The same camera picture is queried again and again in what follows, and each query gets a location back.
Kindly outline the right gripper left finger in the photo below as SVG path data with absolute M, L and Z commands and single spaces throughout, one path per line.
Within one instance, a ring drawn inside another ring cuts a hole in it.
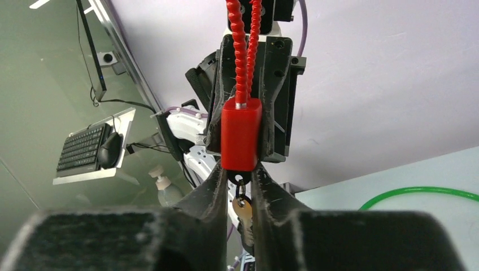
M 39 211 L 20 228 L 2 270 L 225 270 L 227 177 L 209 177 L 172 207 Z

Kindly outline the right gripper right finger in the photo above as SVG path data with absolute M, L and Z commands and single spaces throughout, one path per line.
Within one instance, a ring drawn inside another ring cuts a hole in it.
M 251 193 L 257 270 L 465 270 L 445 229 L 427 213 L 314 210 L 261 163 Z

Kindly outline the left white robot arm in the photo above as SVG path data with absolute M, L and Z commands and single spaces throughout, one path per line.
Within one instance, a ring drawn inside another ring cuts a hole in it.
M 293 42 L 286 37 L 268 36 L 259 44 L 253 93 L 263 102 L 263 122 L 259 146 L 262 162 L 282 163 L 289 155 L 297 77 L 306 68 L 307 59 L 293 55 Z M 201 113 L 192 99 L 163 116 L 164 136 L 175 157 L 184 151 L 184 162 L 200 178 L 199 185 L 177 208 L 201 220 L 209 231 L 220 229 L 227 216 L 233 216 L 233 193 L 226 191 L 225 176 L 216 169 L 220 150 L 220 107 L 233 94 L 233 38 L 224 37 L 218 51 L 210 54 L 186 78 L 207 107 Z M 279 221 L 303 204 L 288 196 L 265 168 L 252 176 L 253 211 L 251 230 L 243 245 L 256 257 L 257 267 L 272 270 L 280 254 L 292 246 L 290 238 L 280 234 Z

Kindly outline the red cable lock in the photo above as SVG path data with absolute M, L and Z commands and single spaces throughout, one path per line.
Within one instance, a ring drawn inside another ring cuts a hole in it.
M 258 162 L 262 102 L 251 97 L 262 1 L 250 1 L 250 35 L 246 37 L 240 1 L 227 1 L 235 56 L 235 95 L 221 111 L 221 166 L 228 172 L 251 172 Z

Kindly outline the keys of red lock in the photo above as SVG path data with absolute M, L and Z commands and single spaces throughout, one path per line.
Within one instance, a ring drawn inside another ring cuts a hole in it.
M 251 199 L 246 195 L 246 185 L 251 181 L 251 172 L 227 170 L 228 180 L 236 185 L 232 207 L 242 225 L 242 240 L 248 247 L 254 246 L 254 234 L 252 230 L 252 205 Z

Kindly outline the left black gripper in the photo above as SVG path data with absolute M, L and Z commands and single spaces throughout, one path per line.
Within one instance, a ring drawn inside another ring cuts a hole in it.
M 292 56 L 292 40 L 268 36 L 258 46 L 252 97 L 263 104 L 259 133 L 262 162 L 282 163 L 289 155 L 297 77 L 306 67 L 306 58 Z M 206 150 L 220 155 L 221 110 L 235 94 L 233 37 L 226 34 L 216 52 L 216 71 L 208 116 Z

